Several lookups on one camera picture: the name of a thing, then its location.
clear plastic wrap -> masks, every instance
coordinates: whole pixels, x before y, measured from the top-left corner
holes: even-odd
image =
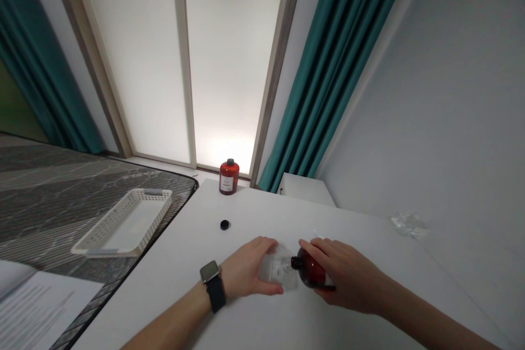
[[[407,237],[419,238],[428,233],[424,221],[415,212],[396,213],[390,217],[395,230]]]

black watch strap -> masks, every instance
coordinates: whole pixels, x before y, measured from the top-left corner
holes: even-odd
[[[212,311],[213,313],[217,313],[219,309],[226,305],[223,281],[220,279],[219,275],[206,283],[206,291],[208,292],[209,300],[212,303]]]

watch face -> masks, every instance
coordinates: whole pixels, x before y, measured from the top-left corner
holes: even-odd
[[[201,278],[203,282],[207,282],[219,273],[219,267],[215,261],[207,263],[201,268]]]

frosted glass panel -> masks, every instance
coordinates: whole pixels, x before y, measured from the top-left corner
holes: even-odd
[[[189,163],[175,0],[90,0],[138,153]]]
[[[197,163],[249,173],[280,0],[186,0]]]

smartwatch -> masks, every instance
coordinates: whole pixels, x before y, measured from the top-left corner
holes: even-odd
[[[209,262],[201,268],[201,278],[212,303],[212,311],[217,313],[219,309],[226,305],[226,296],[224,294],[223,281],[219,274],[219,266],[215,261]]]

